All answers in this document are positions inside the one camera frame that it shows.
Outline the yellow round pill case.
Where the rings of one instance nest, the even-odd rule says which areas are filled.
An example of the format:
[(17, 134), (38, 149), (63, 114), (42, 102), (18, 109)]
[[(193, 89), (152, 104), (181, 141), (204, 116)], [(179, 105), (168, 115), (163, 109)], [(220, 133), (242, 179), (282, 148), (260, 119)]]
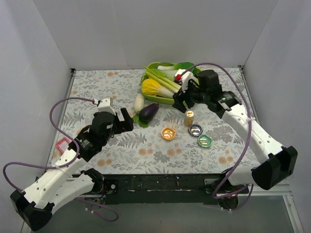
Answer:
[(161, 131), (161, 136), (165, 140), (173, 140), (176, 136), (176, 132), (174, 129), (166, 127)]

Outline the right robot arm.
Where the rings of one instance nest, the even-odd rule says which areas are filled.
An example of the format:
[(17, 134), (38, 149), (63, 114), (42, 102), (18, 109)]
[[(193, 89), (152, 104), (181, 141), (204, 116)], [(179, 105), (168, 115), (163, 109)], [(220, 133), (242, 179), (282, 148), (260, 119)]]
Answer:
[(177, 71), (174, 81), (181, 87), (173, 96), (173, 107), (185, 113), (187, 108), (192, 108), (196, 103), (205, 104), (236, 131), (260, 163), (257, 167), (231, 168), (226, 177), (220, 180), (220, 188), (231, 193), (238, 185), (256, 184), (269, 190), (291, 176), (297, 150), (292, 146), (285, 147), (253, 121), (248, 116), (246, 105), (233, 92), (222, 90), (214, 70), (201, 71), (196, 77), (197, 82), (192, 72), (184, 69)]

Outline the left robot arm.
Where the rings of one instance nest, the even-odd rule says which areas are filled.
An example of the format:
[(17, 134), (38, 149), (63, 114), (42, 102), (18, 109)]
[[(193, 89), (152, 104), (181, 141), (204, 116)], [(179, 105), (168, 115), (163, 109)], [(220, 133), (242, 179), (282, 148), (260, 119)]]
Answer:
[(90, 168), (70, 183), (68, 178), (83, 167), (116, 134), (133, 130), (133, 119), (126, 108), (121, 108), (124, 118), (111, 109), (96, 112), (90, 125), (81, 129), (51, 169), (22, 191), (14, 191), (10, 199), (16, 212), (32, 231), (42, 229), (53, 214), (76, 197), (91, 192), (99, 194), (104, 187), (104, 177)]

